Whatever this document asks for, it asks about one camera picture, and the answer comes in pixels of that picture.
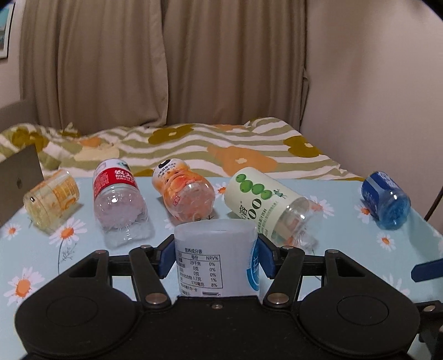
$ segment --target curtain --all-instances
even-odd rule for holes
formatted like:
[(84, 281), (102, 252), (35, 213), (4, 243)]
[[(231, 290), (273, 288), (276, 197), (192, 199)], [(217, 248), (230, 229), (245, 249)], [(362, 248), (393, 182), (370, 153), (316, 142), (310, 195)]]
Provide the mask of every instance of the curtain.
[(81, 133), (164, 125), (168, 84), (160, 0), (28, 0), (22, 99), (39, 123)]
[(306, 88), (304, 0), (163, 0), (167, 122), (299, 129)]

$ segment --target striped blanket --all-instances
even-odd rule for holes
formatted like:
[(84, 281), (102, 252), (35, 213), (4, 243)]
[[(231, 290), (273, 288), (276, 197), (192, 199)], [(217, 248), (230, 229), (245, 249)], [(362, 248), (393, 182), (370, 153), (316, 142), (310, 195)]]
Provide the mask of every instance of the striped blanket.
[(158, 163), (176, 157), (203, 176), (229, 177), (252, 166), (274, 178), (361, 179), (275, 118), (245, 125), (118, 127), (86, 137), (73, 129), (20, 124), (0, 134), (0, 161), (29, 144), (36, 145), (45, 176), (65, 168), (76, 177), (89, 177), (101, 161), (113, 157), (128, 162), (136, 176), (151, 176)]

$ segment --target light green label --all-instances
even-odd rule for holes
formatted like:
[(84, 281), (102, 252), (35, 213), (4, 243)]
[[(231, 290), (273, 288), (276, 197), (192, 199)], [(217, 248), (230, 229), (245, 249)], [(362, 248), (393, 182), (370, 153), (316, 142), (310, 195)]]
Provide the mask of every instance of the light green label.
[(226, 205), (242, 219), (255, 222), (268, 239), (288, 205), (301, 195), (254, 168), (234, 174), (225, 192)]

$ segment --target blue bottle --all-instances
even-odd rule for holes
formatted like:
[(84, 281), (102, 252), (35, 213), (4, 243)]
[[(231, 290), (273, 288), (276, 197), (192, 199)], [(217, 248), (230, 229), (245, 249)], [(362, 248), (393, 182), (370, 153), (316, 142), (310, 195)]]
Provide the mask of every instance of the blue bottle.
[(382, 171), (375, 172), (364, 181), (361, 195), (382, 229), (400, 228), (411, 210), (409, 196)]

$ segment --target bottle with red label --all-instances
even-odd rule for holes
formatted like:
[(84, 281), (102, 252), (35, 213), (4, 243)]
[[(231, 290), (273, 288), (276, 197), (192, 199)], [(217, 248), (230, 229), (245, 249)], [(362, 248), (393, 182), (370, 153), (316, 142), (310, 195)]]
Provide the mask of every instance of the bottle with red label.
[(204, 219), (212, 212), (214, 188), (183, 160), (167, 159), (159, 164), (152, 185), (162, 194), (166, 209), (181, 222)]
[(116, 247), (135, 239), (146, 239), (148, 209), (128, 164), (108, 159), (99, 164), (93, 177), (94, 214), (101, 224), (107, 245)]

